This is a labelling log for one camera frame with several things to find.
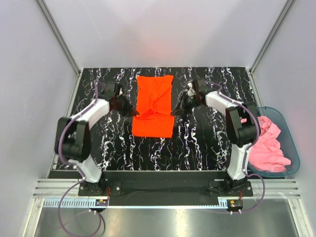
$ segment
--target red cloth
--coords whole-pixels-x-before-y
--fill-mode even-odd
[[[132,134],[137,137],[171,138],[174,116],[171,116],[173,76],[137,77],[138,98]]]

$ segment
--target gray wall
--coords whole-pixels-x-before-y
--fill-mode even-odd
[[[316,1],[298,0],[255,78],[264,104],[284,115],[298,149],[299,189],[316,233]]]
[[[0,230],[17,237],[75,74],[34,0],[1,0],[0,34]]]
[[[80,67],[250,67],[286,0],[45,0]]]

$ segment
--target black marble surface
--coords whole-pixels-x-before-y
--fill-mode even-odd
[[[137,76],[173,75],[172,108],[187,82],[206,78],[223,86],[222,92],[239,101],[254,102],[245,68],[101,68],[84,69],[72,114],[86,107],[94,96],[93,80],[119,82],[131,104],[136,106]],[[173,136],[134,137],[132,118],[110,112],[91,129],[91,155],[103,170],[224,170],[228,167],[231,144],[225,117],[206,106],[194,108],[191,116],[176,117]],[[64,170],[57,164],[56,169]]]

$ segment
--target blue plastic bin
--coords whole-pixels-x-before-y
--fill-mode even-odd
[[[297,170],[300,168],[300,159],[298,157],[291,133],[288,130],[288,127],[286,125],[283,115],[279,111],[271,107],[257,107],[256,110],[257,110],[257,116],[268,117],[281,130],[281,133],[277,137],[277,140],[281,144],[281,150],[283,151],[284,156],[291,160],[291,165],[285,166],[286,168],[285,172],[278,172],[278,173],[257,170],[250,163],[248,164],[248,168],[252,172],[257,173],[261,175],[262,177],[267,177],[267,178],[281,178],[281,177],[285,177],[287,175],[292,175],[296,173]]]

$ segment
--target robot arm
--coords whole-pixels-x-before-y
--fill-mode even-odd
[[[228,179],[225,189],[231,190],[246,183],[246,170],[249,161],[249,146],[257,136],[255,121],[240,107],[240,102],[233,100],[219,91],[212,91],[204,79],[188,83],[181,100],[172,111],[172,115],[191,114],[192,108],[206,105],[213,107],[226,116],[226,131],[232,142],[230,165],[227,169]],[[252,103],[243,104],[254,115],[257,123],[255,108]]]
[[[59,143],[62,139],[61,151],[67,162],[80,170],[85,176],[85,182],[97,184],[104,190],[102,171],[91,157],[90,129],[111,110],[116,110],[123,117],[138,114],[123,95],[122,86],[118,83],[108,83],[107,87],[92,100],[90,105],[70,118],[58,120],[55,140],[55,152],[59,153]]]

